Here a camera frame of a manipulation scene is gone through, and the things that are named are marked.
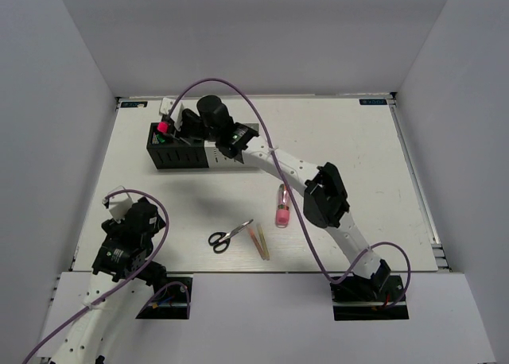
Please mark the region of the black handled scissors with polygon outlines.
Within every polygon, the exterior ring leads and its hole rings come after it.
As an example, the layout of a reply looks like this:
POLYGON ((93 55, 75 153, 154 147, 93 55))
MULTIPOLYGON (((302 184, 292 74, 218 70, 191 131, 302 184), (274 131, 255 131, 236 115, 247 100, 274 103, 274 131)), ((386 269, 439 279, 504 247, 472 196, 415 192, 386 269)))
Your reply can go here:
POLYGON ((222 254, 230 246, 231 239, 235 237, 237 234, 239 234, 241 231, 245 230, 252 223, 253 219, 250 219, 228 232, 225 231, 214 232, 208 237, 208 244, 210 245, 215 254, 222 254))

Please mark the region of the yellow thin highlighter pen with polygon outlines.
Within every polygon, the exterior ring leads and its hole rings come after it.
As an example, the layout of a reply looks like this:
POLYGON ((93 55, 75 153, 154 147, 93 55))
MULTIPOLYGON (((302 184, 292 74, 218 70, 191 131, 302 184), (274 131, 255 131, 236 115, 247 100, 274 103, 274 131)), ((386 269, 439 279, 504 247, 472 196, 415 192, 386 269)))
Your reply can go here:
POLYGON ((268 247, 267 247, 267 244, 266 244, 266 238, 265 238, 265 235, 264 235, 264 231, 263 231, 262 225, 260 223, 257 223, 256 224, 256 229, 257 229, 257 232, 258 232, 259 241, 261 243, 264 260, 269 261, 270 260, 270 253, 269 253, 269 250, 268 250, 268 247))

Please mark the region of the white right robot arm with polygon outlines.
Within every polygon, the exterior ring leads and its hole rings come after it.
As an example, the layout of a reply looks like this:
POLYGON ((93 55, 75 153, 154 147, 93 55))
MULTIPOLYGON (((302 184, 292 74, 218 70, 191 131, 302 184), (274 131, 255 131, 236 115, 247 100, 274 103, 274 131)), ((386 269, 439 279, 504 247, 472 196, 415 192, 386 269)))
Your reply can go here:
POLYGON ((157 129, 176 139, 210 141, 225 156, 279 177, 288 192, 303 198, 300 220, 325 230, 348 259, 352 271, 345 279, 361 300, 381 297, 388 289, 389 265, 370 248, 357 227, 338 168, 313 165, 283 151, 245 124, 236 122, 215 95, 201 98, 192 111, 185 107, 162 117, 157 129))

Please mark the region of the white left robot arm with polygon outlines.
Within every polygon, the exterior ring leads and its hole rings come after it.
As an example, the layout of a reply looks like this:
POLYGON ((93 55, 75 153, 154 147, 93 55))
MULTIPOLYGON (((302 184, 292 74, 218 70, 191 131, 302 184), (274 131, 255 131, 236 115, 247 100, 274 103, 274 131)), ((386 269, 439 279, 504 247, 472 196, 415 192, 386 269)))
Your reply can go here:
POLYGON ((92 263, 83 308, 68 322, 70 327, 51 363, 104 363, 101 351, 120 330, 120 321, 141 308, 137 291, 150 299, 161 299, 168 290, 166 267, 154 258, 159 246, 153 237, 169 231, 166 212, 152 196, 142 194, 133 201, 115 202, 109 195, 103 204, 111 218, 101 224, 106 233, 92 263))

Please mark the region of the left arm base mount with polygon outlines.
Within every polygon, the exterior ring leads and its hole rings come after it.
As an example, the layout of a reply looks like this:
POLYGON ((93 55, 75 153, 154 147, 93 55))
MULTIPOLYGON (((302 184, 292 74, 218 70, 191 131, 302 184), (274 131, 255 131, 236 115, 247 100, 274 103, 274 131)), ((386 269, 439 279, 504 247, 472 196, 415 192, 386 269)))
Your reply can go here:
POLYGON ((187 320, 190 317, 193 275, 171 275, 153 288, 136 319, 187 320))

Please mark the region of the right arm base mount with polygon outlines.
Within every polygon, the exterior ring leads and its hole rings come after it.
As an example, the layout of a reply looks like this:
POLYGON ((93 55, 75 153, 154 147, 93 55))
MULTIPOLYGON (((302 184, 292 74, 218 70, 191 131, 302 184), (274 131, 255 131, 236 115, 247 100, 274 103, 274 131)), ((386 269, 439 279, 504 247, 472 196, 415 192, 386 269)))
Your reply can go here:
POLYGON ((380 292, 374 294, 369 288, 347 277, 339 285, 330 284, 332 310, 335 321, 388 321, 409 319, 404 296, 394 307, 403 290, 402 278, 391 275, 380 292))

